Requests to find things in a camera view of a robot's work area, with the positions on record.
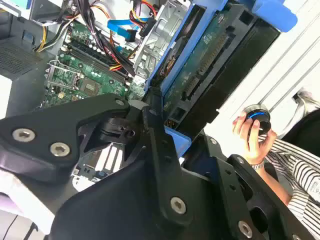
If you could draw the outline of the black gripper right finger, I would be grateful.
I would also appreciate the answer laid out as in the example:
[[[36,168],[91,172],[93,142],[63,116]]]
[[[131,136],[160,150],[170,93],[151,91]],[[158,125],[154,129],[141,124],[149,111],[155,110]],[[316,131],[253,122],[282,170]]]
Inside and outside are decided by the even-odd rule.
[[[209,136],[198,140],[197,173],[211,186],[198,194],[198,207],[221,240],[311,240],[298,221],[258,173],[239,155],[226,158]]]

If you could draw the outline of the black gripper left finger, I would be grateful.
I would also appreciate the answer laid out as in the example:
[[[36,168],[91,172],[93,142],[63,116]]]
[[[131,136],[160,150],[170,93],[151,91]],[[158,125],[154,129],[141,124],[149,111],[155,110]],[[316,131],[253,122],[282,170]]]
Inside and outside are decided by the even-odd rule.
[[[191,217],[183,201],[182,169],[156,95],[140,110],[108,93],[2,119],[0,167],[38,183],[59,185],[69,180],[82,154],[109,143],[125,146],[122,169],[135,163],[146,166],[159,214],[187,225]]]

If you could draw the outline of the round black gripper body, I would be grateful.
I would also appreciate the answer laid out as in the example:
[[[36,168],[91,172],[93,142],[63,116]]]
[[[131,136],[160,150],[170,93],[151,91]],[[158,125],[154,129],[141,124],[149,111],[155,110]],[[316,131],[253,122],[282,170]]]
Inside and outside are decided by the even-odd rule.
[[[191,220],[164,219],[147,167],[134,163],[66,201],[55,215],[51,240],[232,240],[216,187],[182,170],[182,197]]]

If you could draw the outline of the person's hand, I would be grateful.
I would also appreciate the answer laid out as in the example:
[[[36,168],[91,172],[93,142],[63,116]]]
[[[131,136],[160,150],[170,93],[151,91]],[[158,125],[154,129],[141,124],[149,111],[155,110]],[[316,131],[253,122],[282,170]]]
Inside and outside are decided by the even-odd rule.
[[[260,164],[270,151],[277,134],[270,129],[264,140],[259,141],[260,122],[246,119],[247,114],[242,112],[232,122],[232,133],[238,141],[240,155],[251,165]]]

